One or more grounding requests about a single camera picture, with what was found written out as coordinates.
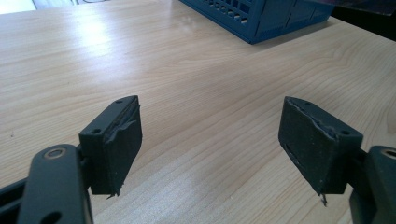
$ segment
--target screw hole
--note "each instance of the screw hole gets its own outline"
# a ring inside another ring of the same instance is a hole
[[[49,213],[48,215],[46,215],[45,217],[43,217],[43,219],[41,219],[41,224],[54,224],[57,223],[59,221],[59,219],[61,219],[61,213],[60,212],[52,212]]]
[[[92,132],[91,133],[99,133],[99,132],[101,132],[102,130],[100,130],[100,129],[94,129],[94,130],[92,130]]]
[[[387,157],[396,160],[396,150],[395,149],[382,149],[382,154],[386,155]]]

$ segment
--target wood grain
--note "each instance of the wood grain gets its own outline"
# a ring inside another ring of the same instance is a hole
[[[31,158],[137,94],[143,146],[96,223],[351,223],[283,152],[286,95],[396,147],[396,44],[336,19],[255,46],[178,1],[111,1],[0,16],[0,187]]]

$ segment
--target light wood surface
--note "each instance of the light wood surface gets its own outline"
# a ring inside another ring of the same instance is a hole
[[[396,147],[396,44],[336,19],[255,46],[178,1],[0,16],[0,187],[111,102],[139,95],[143,146],[96,223],[351,223],[277,141],[284,96]]]

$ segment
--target black metal arm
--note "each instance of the black metal arm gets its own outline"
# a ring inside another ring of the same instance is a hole
[[[80,134],[80,145],[48,147],[26,179],[0,189],[0,223],[93,223],[92,194],[120,194],[142,143],[137,96],[112,103]]]
[[[363,135],[318,106],[286,97],[279,142],[311,187],[343,194],[347,183],[354,223],[395,223],[396,149],[361,149]]]

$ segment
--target blue plastic crate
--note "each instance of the blue plastic crate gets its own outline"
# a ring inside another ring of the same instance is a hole
[[[333,6],[305,0],[180,0],[249,44],[326,21]]]

